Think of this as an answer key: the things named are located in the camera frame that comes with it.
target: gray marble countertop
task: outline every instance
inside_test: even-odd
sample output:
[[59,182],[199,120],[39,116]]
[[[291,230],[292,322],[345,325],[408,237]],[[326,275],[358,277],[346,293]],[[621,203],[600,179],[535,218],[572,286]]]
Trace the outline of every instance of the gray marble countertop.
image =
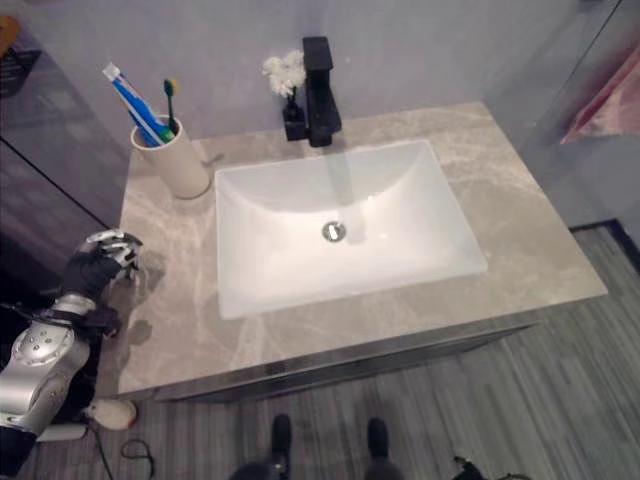
[[[347,120],[334,151],[428,139],[489,264],[487,273],[381,291],[252,318],[218,313],[213,188],[173,198],[132,156],[121,228],[144,243],[135,285],[110,303],[125,326],[103,344],[97,393],[153,389],[606,293],[606,288],[487,109],[480,103]],[[211,173],[317,156],[282,131],[195,142]]]

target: robotic arm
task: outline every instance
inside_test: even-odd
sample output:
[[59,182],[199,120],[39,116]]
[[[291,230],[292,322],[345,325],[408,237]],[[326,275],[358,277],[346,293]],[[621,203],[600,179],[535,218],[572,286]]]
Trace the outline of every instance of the robotic arm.
[[117,331],[116,312],[102,305],[100,297],[120,274],[132,276],[141,246],[119,230],[91,235],[67,263],[60,296],[51,308],[28,312],[3,305],[31,325],[13,343],[11,359],[0,373],[0,476],[17,474],[64,403],[72,378],[89,358],[88,333]]

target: floor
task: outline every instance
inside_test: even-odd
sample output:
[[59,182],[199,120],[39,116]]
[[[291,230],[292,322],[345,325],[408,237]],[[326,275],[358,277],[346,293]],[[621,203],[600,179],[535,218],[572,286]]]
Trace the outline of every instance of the floor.
[[[489,478],[639,478],[640,276],[605,228],[575,235],[609,296],[524,313],[542,323],[411,369],[259,401],[142,404],[131,430],[102,433],[116,478],[147,478],[145,461],[119,457],[140,437],[155,478],[224,480],[264,453],[280,412],[294,424],[294,480],[362,478],[372,415],[407,479],[452,478],[454,454]],[[107,477],[87,435],[37,447],[20,478]]]

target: white sink basin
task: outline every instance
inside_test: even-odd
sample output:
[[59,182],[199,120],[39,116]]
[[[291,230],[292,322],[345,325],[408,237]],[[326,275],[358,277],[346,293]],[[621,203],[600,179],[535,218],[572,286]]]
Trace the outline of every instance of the white sink basin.
[[223,169],[215,188],[223,318],[487,270],[426,141]]

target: toothbrush cup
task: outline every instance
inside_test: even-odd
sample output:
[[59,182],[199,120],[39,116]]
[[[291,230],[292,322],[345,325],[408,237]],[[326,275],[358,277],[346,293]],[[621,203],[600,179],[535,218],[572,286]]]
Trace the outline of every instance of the toothbrush cup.
[[[163,123],[168,123],[167,115],[158,116]],[[205,170],[199,153],[191,144],[179,119],[178,133],[175,138],[159,147],[147,146],[140,129],[131,131],[131,144],[144,158],[151,163],[174,197],[190,199],[202,195],[211,184],[209,174]]]

